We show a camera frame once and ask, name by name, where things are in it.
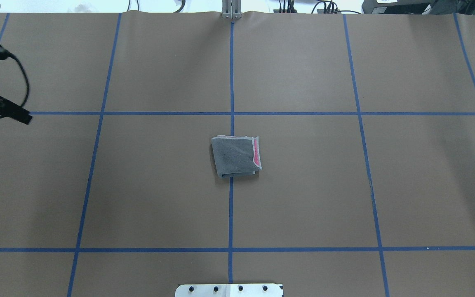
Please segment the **pink towel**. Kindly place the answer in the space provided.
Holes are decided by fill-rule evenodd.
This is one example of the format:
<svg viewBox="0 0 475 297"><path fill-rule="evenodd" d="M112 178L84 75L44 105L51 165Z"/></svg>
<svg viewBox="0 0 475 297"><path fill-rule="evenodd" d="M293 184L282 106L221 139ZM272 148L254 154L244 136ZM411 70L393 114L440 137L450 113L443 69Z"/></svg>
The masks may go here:
<svg viewBox="0 0 475 297"><path fill-rule="evenodd" d="M217 135L211 145L220 178L254 175L263 169L259 137Z"/></svg>

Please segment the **aluminium frame post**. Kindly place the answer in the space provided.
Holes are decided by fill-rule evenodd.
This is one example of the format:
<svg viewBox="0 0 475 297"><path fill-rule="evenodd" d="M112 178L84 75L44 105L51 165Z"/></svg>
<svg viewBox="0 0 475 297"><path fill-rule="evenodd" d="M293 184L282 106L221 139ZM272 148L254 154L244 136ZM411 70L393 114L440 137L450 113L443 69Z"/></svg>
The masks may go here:
<svg viewBox="0 0 475 297"><path fill-rule="evenodd" d="M238 20L242 17L241 0L222 0L222 19Z"/></svg>

